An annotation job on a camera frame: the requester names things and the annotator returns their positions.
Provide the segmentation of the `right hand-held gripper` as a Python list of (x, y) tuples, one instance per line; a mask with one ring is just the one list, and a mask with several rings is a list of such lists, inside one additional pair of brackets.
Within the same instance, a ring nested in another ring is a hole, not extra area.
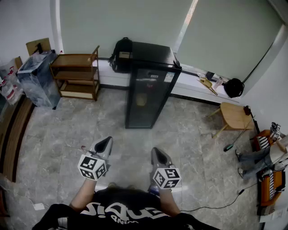
[[(170, 156), (162, 149), (154, 147), (151, 150), (151, 164), (154, 167), (169, 167), (172, 165)], [(181, 181), (180, 170), (178, 168), (157, 168), (152, 180), (159, 189), (173, 189), (178, 186)]]

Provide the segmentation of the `black mini fridge door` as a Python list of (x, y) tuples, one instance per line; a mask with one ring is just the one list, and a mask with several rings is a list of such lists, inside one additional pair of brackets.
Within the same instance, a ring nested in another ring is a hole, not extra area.
[[(173, 65), (132, 66), (126, 105), (125, 128), (151, 129), (156, 123), (182, 69)], [(148, 84), (154, 84), (149, 90)], [(147, 94), (145, 106), (137, 106), (136, 95)]]

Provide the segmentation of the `person's left forearm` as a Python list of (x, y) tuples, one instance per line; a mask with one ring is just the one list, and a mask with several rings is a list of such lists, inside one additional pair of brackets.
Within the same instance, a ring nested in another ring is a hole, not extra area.
[(97, 181), (85, 179), (69, 206), (76, 212), (82, 212), (87, 204), (92, 202)]

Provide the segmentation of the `person's right forearm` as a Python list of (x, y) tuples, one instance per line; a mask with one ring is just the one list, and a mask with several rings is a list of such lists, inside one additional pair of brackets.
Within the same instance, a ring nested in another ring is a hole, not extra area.
[(159, 197), (162, 211), (165, 214), (171, 217), (175, 217), (180, 214), (180, 210), (174, 201), (171, 190), (159, 189)]

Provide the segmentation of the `yellow food container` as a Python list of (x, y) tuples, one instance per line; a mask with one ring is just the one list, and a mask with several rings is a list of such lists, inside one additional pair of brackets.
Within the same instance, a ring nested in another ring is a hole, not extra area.
[(147, 94), (146, 93), (138, 93), (136, 95), (137, 106), (145, 106), (146, 103), (147, 103)]

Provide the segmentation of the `white window sill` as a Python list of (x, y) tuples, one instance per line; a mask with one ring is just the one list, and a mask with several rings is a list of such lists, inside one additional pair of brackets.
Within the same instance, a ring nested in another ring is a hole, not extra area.
[[(93, 62), (93, 66), (99, 67), (101, 84), (122, 88), (127, 88), (129, 86), (130, 74), (114, 72), (107, 60), (95, 61)], [(216, 103), (227, 102), (235, 105), (240, 104), (241, 98), (230, 98), (226, 94), (224, 86), (219, 86), (216, 89), (216, 92), (217, 94), (214, 94), (202, 83), (200, 83), (198, 77), (181, 73), (171, 93)]]

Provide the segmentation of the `curved wooden slat bench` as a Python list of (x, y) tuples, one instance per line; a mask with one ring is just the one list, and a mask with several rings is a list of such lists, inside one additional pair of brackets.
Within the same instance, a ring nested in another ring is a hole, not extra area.
[(18, 158), (23, 137), (35, 105), (21, 96), (15, 105), (8, 105), (0, 120), (0, 173), (16, 181)]

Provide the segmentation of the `black backpack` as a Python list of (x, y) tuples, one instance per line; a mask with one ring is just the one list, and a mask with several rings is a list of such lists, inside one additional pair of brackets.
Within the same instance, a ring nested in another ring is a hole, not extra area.
[(109, 58), (109, 65), (116, 73), (129, 73), (131, 70), (133, 42), (128, 37), (117, 41), (114, 51)]

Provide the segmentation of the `wooden scoop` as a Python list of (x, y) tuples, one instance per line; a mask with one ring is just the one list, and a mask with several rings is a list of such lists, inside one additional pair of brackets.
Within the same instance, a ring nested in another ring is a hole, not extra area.
[(200, 83), (202, 83), (205, 87), (207, 87), (210, 91), (212, 91), (215, 95), (218, 93), (213, 89), (212, 82), (209, 81), (206, 77), (199, 77)]

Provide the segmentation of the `wooden shelf cart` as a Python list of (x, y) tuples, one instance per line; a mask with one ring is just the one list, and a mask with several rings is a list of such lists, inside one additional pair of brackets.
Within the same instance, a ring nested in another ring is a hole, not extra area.
[(49, 65), (60, 96), (97, 101), (100, 90), (99, 48), (91, 54), (60, 54)]

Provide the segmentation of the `black round bag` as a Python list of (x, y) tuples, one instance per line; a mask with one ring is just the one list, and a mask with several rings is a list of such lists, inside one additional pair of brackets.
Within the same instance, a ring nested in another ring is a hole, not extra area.
[(244, 90), (244, 83), (233, 78), (224, 84), (224, 90), (230, 98), (240, 97)]

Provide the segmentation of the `clear plastic bag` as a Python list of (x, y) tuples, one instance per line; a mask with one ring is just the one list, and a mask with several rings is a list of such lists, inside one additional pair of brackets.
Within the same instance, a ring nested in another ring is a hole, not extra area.
[(14, 105), (24, 94), (20, 82), (16, 76), (18, 68), (15, 59), (0, 66), (0, 94), (10, 105)]

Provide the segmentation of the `cardboard box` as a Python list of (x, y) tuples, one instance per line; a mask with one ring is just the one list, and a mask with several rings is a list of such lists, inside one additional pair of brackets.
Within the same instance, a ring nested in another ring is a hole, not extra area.
[(51, 50), (50, 41), (49, 38), (43, 38), (40, 40), (35, 40), (26, 43), (27, 51), (29, 56), (35, 54), (35, 53), (43, 53), (44, 51)]

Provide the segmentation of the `grey roller blind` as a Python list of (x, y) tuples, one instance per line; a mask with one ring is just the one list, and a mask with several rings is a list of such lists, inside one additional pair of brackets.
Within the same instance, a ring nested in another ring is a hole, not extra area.
[(177, 52), (181, 64), (244, 80), (282, 20), (267, 0), (198, 0)]
[(64, 53), (109, 58), (120, 39), (173, 48), (192, 0), (60, 0)]

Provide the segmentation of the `long-handled mop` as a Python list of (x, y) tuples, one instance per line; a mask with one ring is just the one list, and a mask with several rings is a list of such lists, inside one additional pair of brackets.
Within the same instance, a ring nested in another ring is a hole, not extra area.
[(255, 118), (255, 116), (252, 117), (252, 119), (248, 122), (248, 124), (246, 125), (246, 127), (241, 131), (241, 133), (237, 136), (237, 138), (236, 138), (231, 144), (228, 144), (228, 145), (223, 149), (224, 152), (227, 152), (228, 150), (230, 150), (230, 149), (234, 146), (235, 142), (236, 142), (236, 141), (241, 137), (241, 135), (246, 131), (246, 129), (248, 128), (249, 124), (250, 124), (252, 121), (254, 121), (254, 118)]

